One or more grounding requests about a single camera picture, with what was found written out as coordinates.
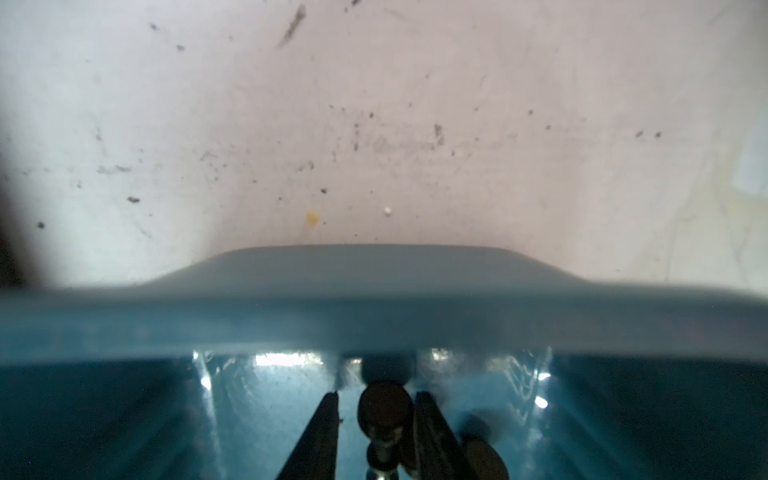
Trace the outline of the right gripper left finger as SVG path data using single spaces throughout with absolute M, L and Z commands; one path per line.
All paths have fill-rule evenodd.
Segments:
M 339 395 L 323 396 L 277 479 L 334 480 L 339 440 Z

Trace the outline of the black piece in tray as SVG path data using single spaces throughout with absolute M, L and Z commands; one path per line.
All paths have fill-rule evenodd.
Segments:
M 465 437 L 462 449 L 479 480 L 509 480 L 509 471 L 496 452 L 484 439 Z

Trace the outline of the teal plastic tray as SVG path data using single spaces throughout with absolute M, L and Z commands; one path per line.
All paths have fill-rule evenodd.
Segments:
M 767 302 L 592 283 L 499 249 L 231 252 L 130 287 L 1 294 L 5 479 L 277 479 L 339 395 L 335 479 L 366 479 L 363 390 L 486 440 L 510 479 L 763 479 Z

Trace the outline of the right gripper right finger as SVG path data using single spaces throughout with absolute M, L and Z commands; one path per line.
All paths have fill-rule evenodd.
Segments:
M 476 479 L 477 475 L 429 392 L 414 402 L 414 446 L 420 479 Z

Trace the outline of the black bishop chess piece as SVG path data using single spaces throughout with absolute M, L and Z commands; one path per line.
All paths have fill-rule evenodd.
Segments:
M 369 384 L 357 407 L 357 422 L 368 439 L 366 479 L 398 479 L 402 443 L 412 428 L 413 401 L 403 385 Z

